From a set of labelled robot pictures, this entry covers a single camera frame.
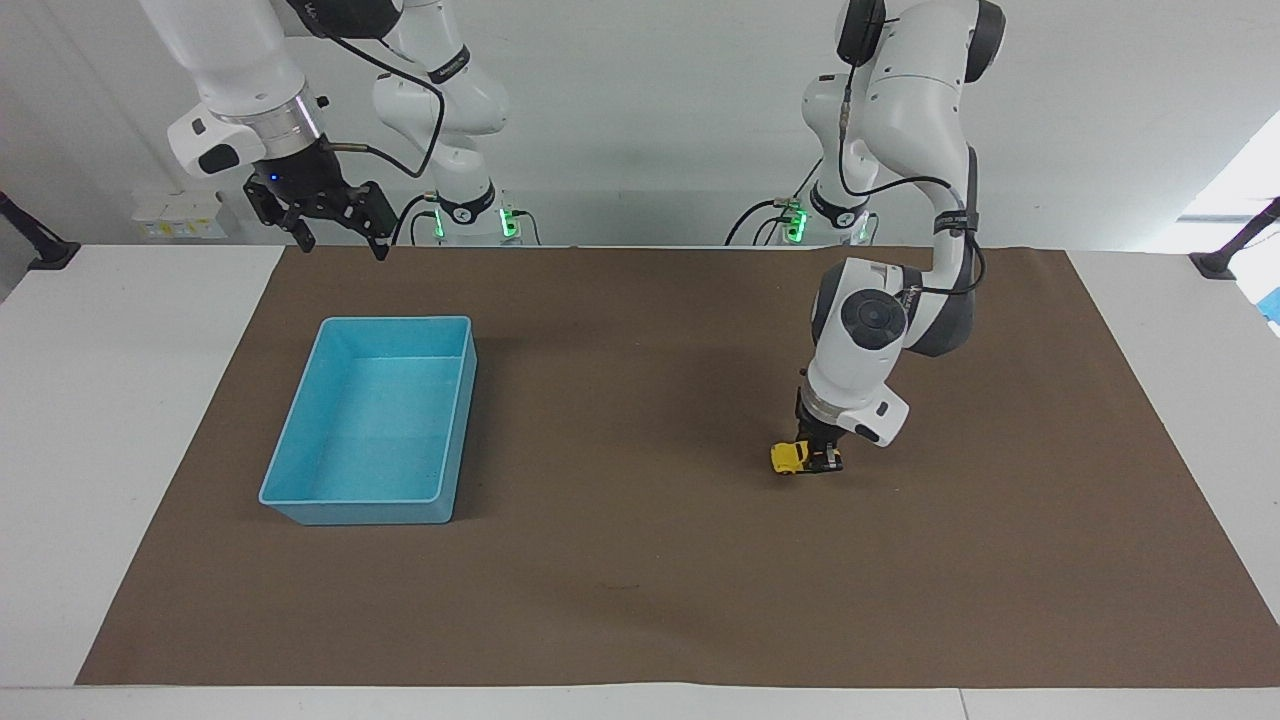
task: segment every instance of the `light blue tray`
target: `light blue tray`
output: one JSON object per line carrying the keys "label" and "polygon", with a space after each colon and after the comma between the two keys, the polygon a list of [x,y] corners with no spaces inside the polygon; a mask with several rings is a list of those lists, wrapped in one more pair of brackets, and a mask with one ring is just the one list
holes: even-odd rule
{"label": "light blue tray", "polygon": [[468,318],[329,318],[259,501],[303,525],[448,523],[475,368]]}

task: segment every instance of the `white table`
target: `white table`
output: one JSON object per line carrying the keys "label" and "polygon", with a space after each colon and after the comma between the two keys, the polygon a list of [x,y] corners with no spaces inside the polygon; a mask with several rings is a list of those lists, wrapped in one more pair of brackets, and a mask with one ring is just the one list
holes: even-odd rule
{"label": "white table", "polygon": [[[68,688],[279,254],[90,246],[0,304],[0,717],[1280,717],[1280,689]],[[1280,616],[1280,340],[1184,258],[1071,259]]]}

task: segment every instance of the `blue cloth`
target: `blue cloth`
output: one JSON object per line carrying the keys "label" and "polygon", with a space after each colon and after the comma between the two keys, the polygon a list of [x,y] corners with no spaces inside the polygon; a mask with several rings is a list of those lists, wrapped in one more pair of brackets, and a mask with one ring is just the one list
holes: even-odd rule
{"label": "blue cloth", "polygon": [[1258,310],[1272,323],[1280,323],[1280,287],[1258,302]]}

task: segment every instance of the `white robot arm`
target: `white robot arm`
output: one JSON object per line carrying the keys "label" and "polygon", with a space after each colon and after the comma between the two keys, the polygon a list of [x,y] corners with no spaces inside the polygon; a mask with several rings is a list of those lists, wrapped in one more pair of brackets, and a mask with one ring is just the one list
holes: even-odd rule
{"label": "white robot arm", "polygon": [[[430,165],[440,208],[438,240],[452,245],[512,242],[520,228],[470,137],[497,133],[507,124],[511,101],[506,88],[471,59],[449,0],[406,0],[404,14],[387,42],[397,55],[424,68],[425,78],[445,99],[444,135]],[[439,113],[433,94],[403,78],[383,76],[374,83],[374,109],[424,152],[431,146]]]}
{"label": "white robot arm", "polygon": [[[269,1],[140,1],[200,92],[201,102],[169,128],[170,146],[183,168],[204,177],[252,164],[256,172],[244,192],[264,224],[284,228],[310,251],[315,238],[303,218],[333,220],[364,236],[375,256],[384,259],[398,218],[376,182],[348,186],[337,156],[369,149],[330,143],[325,137],[321,104],[284,51],[284,32]],[[506,92],[470,63],[447,0],[288,3],[319,37],[344,45],[353,38],[389,38],[401,56],[426,68],[425,79],[419,79],[440,86],[442,97],[448,99],[440,126],[452,133],[497,132],[506,122]],[[431,142],[421,128],[435,124],[440,102],[412,83],[387,78],[376,86],[375,106],[384,122],[428,151]],[[449,138],[454,141],[436,147],[439,155],[433,154],[430,167],[442,208],[463,209],[448,215],[466,227],[458,234],[517,234],[518,225],[488,181],[484,159],[468,138]],[[470,222],[461,220],[467,213]],[[444,224],[438,227],[443,234]]]}
{"label": "white robot arm", "polygon": [[890,19],[883,0],[855,0],[842,17],[840,54],[854,76],[823,76],[805,95],[826,170],[803,210],[814,215],[810,228],[852,232],[879,190],[872,187],[879,168],[888,168],[933,204],[933,266],[849,259],[823,277],[797,438],[772,454],[782,474],[842,469],[836,445],[846,433],[890,445],[909,413],[884,384],[899,355],[960,347],[980,282],[977,154],[960,127],[960,95],[993,61],[1002,10],[987,0],[923,0]]}

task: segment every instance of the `brown paper mat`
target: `brown paper mat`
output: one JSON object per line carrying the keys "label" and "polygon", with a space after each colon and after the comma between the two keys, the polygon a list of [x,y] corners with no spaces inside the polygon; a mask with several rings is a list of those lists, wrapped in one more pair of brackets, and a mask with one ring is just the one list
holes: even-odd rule
{"label": "brown paper mat", "polygon": [[[782,480],[842,251],[289,250],[84,684],[1280,685],[1280,630],[1057,252],[991,252],[893,447]],[[865,252],[925,263],[919,251]],[[454,521],[257,503],[330,315],[475,320]]]}

